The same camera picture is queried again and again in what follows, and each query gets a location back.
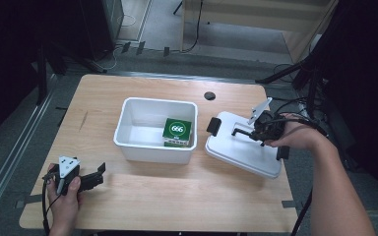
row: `gray carpet floor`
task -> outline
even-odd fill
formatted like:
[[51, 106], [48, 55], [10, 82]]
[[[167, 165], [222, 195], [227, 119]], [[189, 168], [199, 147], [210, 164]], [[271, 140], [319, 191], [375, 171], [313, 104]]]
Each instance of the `gray carpet floor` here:
[[[117, 51], [116, 60], [117, 66], [108, 70], [108, 74], [120, 75], [124, 72], [138, 72], [185, 75], [194, 78], [202, 77], [207, 80], [222, 80], [243, 84], [254, 84], [254, 79], [266, 78], [272, 75], [277, 66], [255, 61], [188, 54], [172, 54], [168, 57], [162, 57], [162, 52], [152, 50], [146, 50], [143, 54], [136, 55], [135, 48], [131, 48], [130, 51], [123, 54]], [[114, 62], [112, 55], [108, 55], [104, 60], [97, 63], [104, 67], [110, 67]], [[68, 66], [69, 69], [66, 75], [57, 76], [57, 84], [51, 102], [0, 198], [0, 235], [43, 235], [43, 230], [27, 230], [20, 227], [19, 219], [23, 209], [15, 207], [15, 205], [18, 200], [22, 200], [30, 194], [36, 176], [57, 134], [58, 123], [61, 121], [64, 111], [56, 109], [56, 107], [67, 108], [69, 106], [81, 77], [89, 73], [83, 66], [69, 60]], [[291, 88], [290, 83], [286, 82], [290, 80], [290, 77], [283, 79], [284, 81], [277, 81], [265, 86], [268, 96], [297, 98], [301, 95], [299, 93], [306, 94], [306, 90], [296, 91]], [[34, 90], [1, 126], [0, 166], [5, 161], [18, 135], [22, 132], [29, 116], [35, 109], [36, 98], [37, 91]], [[274, 101], [271, 104], [271, 109], [277, 109], [282, 104], [284, 103], [281, 101]], [[293, 104], [287, 109], [289, 111], [298, 111], [300, 108]], [[289, 160], [285, 163], [285, 167], [296, 209], [300, 212], [312, 186], [311, 156], [306, 151], [293, 149], [290, 152]], [[348, 175], [368, 210], [378, 234], [378, 182], [366, 173], [349, 172]], [[78, 230], [75, 234], [80, 235], [81, 232]], [[249, 235], [288, 234], [249, 233]], [[309, 213], [306, 215], [298, 235], [310, 235]]]

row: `white plastic container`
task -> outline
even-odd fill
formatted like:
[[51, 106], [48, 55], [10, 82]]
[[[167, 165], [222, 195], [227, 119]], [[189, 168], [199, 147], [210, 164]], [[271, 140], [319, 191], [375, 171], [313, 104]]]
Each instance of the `white plastic container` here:
[[[114, 142], [128, 160], [189, 163], [196, 148], [198, 106], [193, 102], [129, 97], [124, 101]], [[165, 147], [162, 137], [167, 118], [192, 122], [189, 147]]]

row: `right hand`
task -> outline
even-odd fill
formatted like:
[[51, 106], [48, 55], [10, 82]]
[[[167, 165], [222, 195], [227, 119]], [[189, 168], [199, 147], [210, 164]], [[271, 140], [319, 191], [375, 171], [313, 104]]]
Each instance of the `right hand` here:
[[[299, 117], [294, 114], [282, 115], [286, 119], [299, 119]], [[276, 141], [267, 140], [265, 141], [265, 145], [273, 148], [288, 146], [291, 148], [312, 150], [316, 145], [318, 145], [319, 141], [324, 140], [327, 139], [317, 130], [298, 122], [288, 121], [284, 126], [284, 133], [281, 138]]]

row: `table top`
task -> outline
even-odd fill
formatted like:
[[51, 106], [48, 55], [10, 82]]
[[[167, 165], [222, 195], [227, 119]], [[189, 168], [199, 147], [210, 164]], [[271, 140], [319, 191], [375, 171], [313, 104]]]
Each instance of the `table top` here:
[[[207, 91], [217, 98], [206, 100]], [[198, 105], [198, 143], [188, 164], [125, 159], [113, 135], [128, 97]], [[41, 177], [50, 163], [60, 155], [77, 156], [81, 175], [106, 163], [104, 183], [83, 192], [79, 229], [289, 232], [297, 214], [282, 204], [292, 201], [284, 166], [277, 179], [267, 179], [205, 152], [212, 117], [222, 111], [249, 117], [251, 108], [265, 99], [258, 85], [83, 76], [31, 194], [41, 193]], [[41, 203], [26, 205], [20, 225], [42, 227]]]

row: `white device part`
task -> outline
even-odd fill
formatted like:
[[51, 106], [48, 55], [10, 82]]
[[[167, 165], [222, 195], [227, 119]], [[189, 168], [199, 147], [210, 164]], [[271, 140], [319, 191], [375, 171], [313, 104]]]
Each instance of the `white device part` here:
[[208, 155], [266, 178], [275, 179], [280, 175], [282, 162], [276, 160], [276, 147], [261, 147], [259, 142], [245, 135], [232, 135], [234, 128], [253, 131], [254, 127], [247, 124], [248, 119], [226, 111], [217, 118], [221, 119], [220, 129], [216, 136], [208, 137], [205, 146]]
[[60, 178], [64, 179], [72, 170], [79, 165], [81, 161], [78, 159], [67, 157], [67, 156], [59, 156], [59, 171], [60, 171]]
[[266, 107], [268, 107], [271, 101], [272, 101], [272, 98], [268, 97], [267, 100], [258, 104], [256, 107], [253, 107], [251, 109], [251, 117], [247, 123], [249, 125], [253, 124], [259, 118], [259, 116], [263, 113], [263, 111], [266, 110]]

